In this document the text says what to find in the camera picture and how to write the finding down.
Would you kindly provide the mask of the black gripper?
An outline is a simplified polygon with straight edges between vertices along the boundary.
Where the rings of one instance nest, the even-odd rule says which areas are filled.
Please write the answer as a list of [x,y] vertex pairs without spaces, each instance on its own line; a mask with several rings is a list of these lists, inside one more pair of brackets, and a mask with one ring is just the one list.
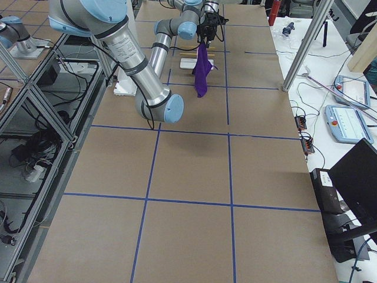
[[210,47],[211,41],[215,39],[217,27],[224,24],[224,17],[218,13],[204,13],[197,26],[197,42],[206,43]]

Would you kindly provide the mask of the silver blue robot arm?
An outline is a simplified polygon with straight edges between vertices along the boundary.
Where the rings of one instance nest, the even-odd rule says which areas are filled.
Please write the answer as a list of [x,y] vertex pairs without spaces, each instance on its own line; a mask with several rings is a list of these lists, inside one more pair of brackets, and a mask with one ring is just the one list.
[[197,61],[193,68],[194,88],[198,97],[207,93],[207,76],[214,68],[207,48],[228,19],[219,14],[218,1],[169,1],[181,12],[177,18],[156,22],[156,39],[147,58],[130,31],[127,1],[50,1],[50,26],[62,33],[95,37],[106,44],[105,54],[130,77],[137,87],[135,107],[151,122],[178,122],[184,112],[184,100],[160,81],[160,75],[173,37],[197,38]]
[[209,1],[184,1],[184,0],[167,0],[167,3],[175,9],[183,12],[189,8],[198,9],[205,13],[214,13],[219,11],[220,1],[209,0]]

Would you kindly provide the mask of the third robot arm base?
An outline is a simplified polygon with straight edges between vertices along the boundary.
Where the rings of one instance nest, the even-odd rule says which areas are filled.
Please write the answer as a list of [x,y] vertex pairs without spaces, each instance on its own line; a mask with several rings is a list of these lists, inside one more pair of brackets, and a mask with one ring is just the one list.
[[44,50],[49,49],[49,41],[36,39],[16,16],[1,18],[1,44],[14,58],[37,59]]

